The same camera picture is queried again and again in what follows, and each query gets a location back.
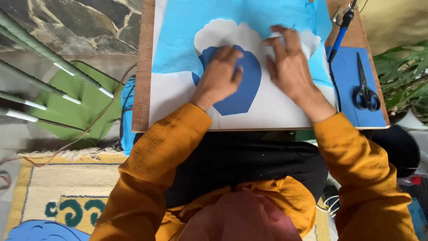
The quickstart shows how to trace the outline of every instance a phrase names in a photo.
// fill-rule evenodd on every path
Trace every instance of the hand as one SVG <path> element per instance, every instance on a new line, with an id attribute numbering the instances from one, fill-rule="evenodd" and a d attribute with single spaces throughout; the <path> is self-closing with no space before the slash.
<path id="1" fill-rule="evenodd" d="M 213 104 L 235 93 L 244 71 L 242 67 L 235 71 L 235 63 L 237 58 L 243 56 L 243 53 L 230 46 L 217 50 L 189 103 L 206 111 Z"/>
<path id="2" fill-rule="evenodd" d="M 265 46 L 272 46 L 275 52 L 275 61 L 266 56 L 272 82 L 301 107 L 312 122 L 334 115 L 336 109 L 312 80 L 297 32 L 279 25 L 271 26 L 270 30 L 281 33 L 285 42 L 284 46 L 280 37 L 263 41 Z"/>

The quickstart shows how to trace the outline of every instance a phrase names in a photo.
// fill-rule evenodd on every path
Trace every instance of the stone wall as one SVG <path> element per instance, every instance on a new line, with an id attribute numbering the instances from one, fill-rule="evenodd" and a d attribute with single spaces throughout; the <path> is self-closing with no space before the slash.
<path id="1" fill-rule="evenodd" d="M 63 55 L 137 55 L 143 0 L 0 0 L 0 8 Z M 20 47 L 0 34 L 0 51 Z"/>

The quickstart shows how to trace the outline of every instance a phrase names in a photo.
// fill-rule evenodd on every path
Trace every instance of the red wire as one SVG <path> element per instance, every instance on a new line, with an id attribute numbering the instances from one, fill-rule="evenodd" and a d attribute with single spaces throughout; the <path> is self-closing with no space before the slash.
<path id="1" fill-rule="evenodd" d="M 58 155 L 62 150 L 64 150 L 65 148 L 67 148 L 67 147 L 69 147 L 70 145 L 72 145 L 72 144 L 74 144 L 74 143 L 76 143 L 76 142 L 78 142 L 80 139 L 82 139 L 82 137 L 92 128 L 92 126 L 104 115 L 104 113 L 108 110 L 108 108 L 113 104 L 113 101 L 114 101 L 114 99 L 116 98 L 116 95 L 117 95 L 117 92 L 119 91 L 119 89 L 120 89 L 120 86 L 121 86 L 121 84 L 123 83 L 123 81 L 125 80 L 125 77 L 128 75 L 128 73 L 135 67 L 135 66 L 137 66 L 137 64 L 134 64 L 131 68 L 129 68 L 126 72 L 125 72 L 125 74 L 123 75 L 123 77 L 122 77 L 122 79 L 120 79 L 120 82 L 119 82 L 119 84 L 117 85 L 117 87 L 116 87 L 116 89 L 114 90 L 114 93 L 113 93 L 113 98 L 111 99 L 111 101 L 110 101 L 110 103 L 106 106 L 106 108 L 104 108 L 104 110 L 101 112 L 101 114 L 98 116 L 98 118 L 96 118 L 95 120 L 94 120 L 94 122 L 92 122 L 92 124 L 75 140 L 75 141 L 73 141 L 72 143 L 69 143 L 69 144 L 67 144 L 67 145 L 65 145 L 65 146 L 63 146 L 63 147 L 61 147 L 47 162 L 45 162 L 45 163 L 42 163 L 42 164 L 37 164 L 37 163 L 35 163 L 35 162 L 33 162 L 32 160 L 30 160 L 30 158 L 29 157 L 16 157 L 16 158 L 11 158 L 11 159 L 7 159 L 7 160 L 5 160 L 5 161 L 2 161 L 2 162 L 0 162 L 0 166 L 1 165 L 3 165 L 3 164 L 5 164 L 5 163 L 7 163 L 7 162 L 10 162 L 10 161 L 13 161 L 13 160 L 18 160 L 18 159 L 21 159 L 21 158 L 24 158 L 26 161 L 28 161 L 28 162 L 30 162 L 31 164 L 33 164 L 33 166 L 35 166 L 35 167 L 43 167 L 43 166 L 46 166 L 47 164 L 49 164 L 53 159 L 54 159 L 54 157 L 56 156 L 56 155 Z M 6 188 L 6 190 L 7 189 L 9 189 L 9 187 L 10 187 L 10 185 L 11 185 L 11 181 L 10 181 L 10 178 L 9 177 L 6 177 L 6 176 L 2 176 L 2 175 L 0 175 L 0 178 L 2 178 L 6 183 L 7 183 L 7 188 Z"/>

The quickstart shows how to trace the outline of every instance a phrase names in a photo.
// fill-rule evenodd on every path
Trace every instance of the scissors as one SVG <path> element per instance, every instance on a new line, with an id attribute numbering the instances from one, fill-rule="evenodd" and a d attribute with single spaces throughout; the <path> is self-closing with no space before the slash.
<path id="1" fill-rule="evenodd" d="M 361 86 L 355 88 L 352 101 L 354 102 L 355 107 L 360 110 L 368 109 L 370 111 L 378 111 L 380 109 L 379 96 L 367 86 L 366 75 L 364 74 L 360 53 L 357 53 L 357 57 Z"/>

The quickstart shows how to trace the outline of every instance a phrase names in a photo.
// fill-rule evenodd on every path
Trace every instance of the mustard yellow shirt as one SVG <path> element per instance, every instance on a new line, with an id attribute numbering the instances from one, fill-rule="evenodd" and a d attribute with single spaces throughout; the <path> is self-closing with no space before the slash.
<path id="1" fill-rule="evenodd" d="M 193 202 L 166 209 L 162 192 L 172 185 L 177 165 L 211 125 L 208 115 L 184 104 L 154 123 L 119 166 L 120 178 L 90 238 L 93 240 L 177 240 L 189 219 L 231 191 L 224 187 Z M 342 113 L 314 123 L 320 152 L 342 185 L 336 215 L 339 240 L 417 240 L 396 169 L 386 151 L 367 140 Z M 292 177 L 242 183 L 275 203 L 304 237 L 314 226 L 315 199 Z"/>

